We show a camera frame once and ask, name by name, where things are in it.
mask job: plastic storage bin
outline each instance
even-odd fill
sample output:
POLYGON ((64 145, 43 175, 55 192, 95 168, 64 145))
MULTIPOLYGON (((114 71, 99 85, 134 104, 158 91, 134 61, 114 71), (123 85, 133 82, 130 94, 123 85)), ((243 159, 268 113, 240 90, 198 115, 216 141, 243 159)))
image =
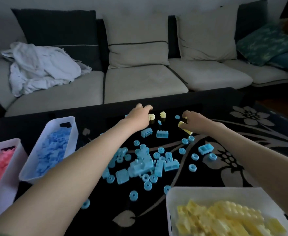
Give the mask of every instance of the plastic storage bin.
POLYGON ((66 158, 67 156, 75 152, 77 137, 79 135, 75 123, 75 117, 70 116, 64 118, 57 118, 49 121, 46 124, 43 132, 40 134, 40 137, 38 138, 34 148, 32 149, 31 154, 29 155, 22 171, 20 172, 19 178, 21 181, 26 181, 28 183, 35 184, 37 180, 41 178, 37 177, 35 174, 37 165, 39 163, 37 151, 42 148, 42 144, 49 134, 57 131, 60 128, 60 124, 68 122, 71 124, 72 129, 70 132, 69 141, 63 158, 66 158))
POLYGON ((12 146, 16 149, 0 180, 0 214, 12 205, 19 187, 19 173, 27 160, 27 154, 18 138, 0 142, 0 151, 12 146))
POLYGON ((286 236, 288 236, 288 220, 283 211, 262 188, 253 187, 173 187, 166 195, 170 236, 179 236, 176 227, 177 206, 186 205, 190 199, 207 208, 219 200, 228 200, 260 210, 264 218, 270 216, 277 218, 287 230, 286 236))

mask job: forearm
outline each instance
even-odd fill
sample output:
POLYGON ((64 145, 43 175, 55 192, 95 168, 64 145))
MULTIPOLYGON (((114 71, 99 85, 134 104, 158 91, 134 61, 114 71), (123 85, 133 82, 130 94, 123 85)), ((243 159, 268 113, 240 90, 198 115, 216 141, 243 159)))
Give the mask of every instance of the forearm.
POLYGON ((209 136, 222 144, 288 214, 288 157, 215 123, 209 136))
POLYGON ((0 233, 63 235, 117 149, 133 133, 124 119, 64 159, 0 216, 0 233))

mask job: wall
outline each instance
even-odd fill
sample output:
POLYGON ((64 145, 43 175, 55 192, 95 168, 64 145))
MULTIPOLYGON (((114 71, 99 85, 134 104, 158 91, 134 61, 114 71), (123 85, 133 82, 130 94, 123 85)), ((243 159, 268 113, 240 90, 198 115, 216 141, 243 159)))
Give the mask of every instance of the wall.
MULTIPOLYGON (((50 10, 96 10, 103 14, 145 15, 163 12, 179 15, 191 10, 211 10, 227 3, 248 3, 256 0, 0 0, 0 50, 23 36, 11 8, 38 8, 50 10)), ((268 0, 269 18, 278 21, 287 0, 268 0)))

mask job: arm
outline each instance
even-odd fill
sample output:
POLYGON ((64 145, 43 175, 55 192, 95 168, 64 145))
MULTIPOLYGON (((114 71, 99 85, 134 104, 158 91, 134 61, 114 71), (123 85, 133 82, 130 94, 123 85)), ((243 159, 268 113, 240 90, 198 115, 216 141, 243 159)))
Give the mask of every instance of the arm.
POLYGON ((222 144, 288 214, 288 157, 245 138, 200 113, 185 111, 180 128, 206 134, 222 144))
POLYGON ((148 126, 151 109, 138 104, 125 119, 51 169, 0 215, 0 233, 64 235, 118 148, 148 126))

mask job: green patterned pillow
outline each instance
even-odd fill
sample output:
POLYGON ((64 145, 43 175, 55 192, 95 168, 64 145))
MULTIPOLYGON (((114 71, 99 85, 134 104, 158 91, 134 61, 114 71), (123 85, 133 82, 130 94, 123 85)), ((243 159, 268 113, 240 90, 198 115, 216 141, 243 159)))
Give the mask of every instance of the green patterned pillow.
POLYGON ((288 35, 268 23, 238 41, 237 50, 250 63, 263 66, 271 58, 288 51, 288 35))

